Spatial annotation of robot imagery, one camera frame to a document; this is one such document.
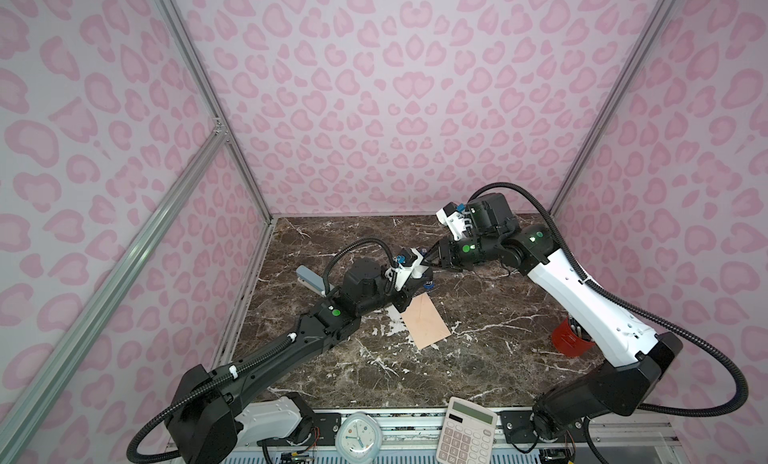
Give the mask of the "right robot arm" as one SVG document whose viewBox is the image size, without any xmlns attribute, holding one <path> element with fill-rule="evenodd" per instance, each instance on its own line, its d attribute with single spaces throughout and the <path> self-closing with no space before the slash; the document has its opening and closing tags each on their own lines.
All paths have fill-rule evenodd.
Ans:
<svg viewBox="0 0 768 464">
<path fill-rule="evenodd" d="M 673 334 L 657 333 L 590 288 L 589 275 L 568 261 L 553 228 L 521 226 L 503 194 L 450 202 L 436 217 L 450 234 L 428 251 L 429 263 L 463 271 L 498 261 L 517 270 L 552 296 L 604 356 L 596 369 L 537 399 L 529 427 L 538 438 L 554 440 L 583 418 L 633 414 L 681 351 Z"/>
</svg>

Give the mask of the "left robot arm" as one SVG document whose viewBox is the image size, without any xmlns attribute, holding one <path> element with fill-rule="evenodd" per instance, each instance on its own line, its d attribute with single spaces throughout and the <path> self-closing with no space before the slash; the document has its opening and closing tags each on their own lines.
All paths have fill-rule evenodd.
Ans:
<svg viewBox="0 0 768 464">
<path fill-rule="evenodd" d="M 202 366 L 188 371 L 164 419 L 179 458 L 220 463 L 247 440 L 304 444 L 315 432 L 315 414 L 297 393 L 258 405 L 252 417 L 243 415 L 246 408 L 289 371 L 347 340 L 364 315 L 388 306 L 406 310 L 432 280 L 432 270 L 417 262 L 388 267 L 360 258 L 340 285 L 323 284 L 320 301 L 286 334 L 211 371 Z"/>
</svg>

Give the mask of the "beige envelope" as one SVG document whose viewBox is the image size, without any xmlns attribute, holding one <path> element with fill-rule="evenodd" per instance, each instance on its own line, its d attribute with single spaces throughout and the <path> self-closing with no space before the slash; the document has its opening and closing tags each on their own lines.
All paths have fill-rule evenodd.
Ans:
<svg viewBox="0 0 768 464">
<path fill-rule="evenodd" d="M 427 293 L 415 296 L 401 313 L 415 346 L 422 350 L 451 335 L 435 304 Z"/>
</svg>

